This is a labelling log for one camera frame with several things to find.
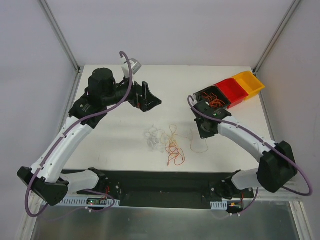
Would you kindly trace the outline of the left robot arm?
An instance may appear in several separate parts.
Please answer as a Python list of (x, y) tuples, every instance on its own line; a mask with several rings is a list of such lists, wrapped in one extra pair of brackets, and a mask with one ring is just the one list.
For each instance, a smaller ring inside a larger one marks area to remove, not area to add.
[(126, 74), (117, 83), (110, 69), (95, 69), (54, 142), (31, 167), (21, 167), (17, 176), (50, 206), (57, 205), (68, 194), (86, 189), (96, 195), (104, 194), (107, 177), (102, 171), (91, 167), (82, 172), (63, 174), (62, 170), (79, 144), (107, 115), (108, 107), (116, 106), (121, 100), (142, 112), (162, 103), (150, 92), (147, 82), (130, 83)]

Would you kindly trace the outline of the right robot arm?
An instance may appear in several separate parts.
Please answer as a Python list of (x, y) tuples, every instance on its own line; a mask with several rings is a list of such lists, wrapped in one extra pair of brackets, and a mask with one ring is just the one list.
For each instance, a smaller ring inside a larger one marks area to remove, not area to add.
[(221, 197), (234, 198), (244, 189), (260, 187), (275, 193), (297, 175), (293, 151), (287, 142), (265, 141), (241, 126), (227, 110), (214, 110), (203, 100), (193, 105), (191, 110), (201, 139), (224, 136), (258, 162), (258, 168), (237, 170), (216, 185), (216, 193)]

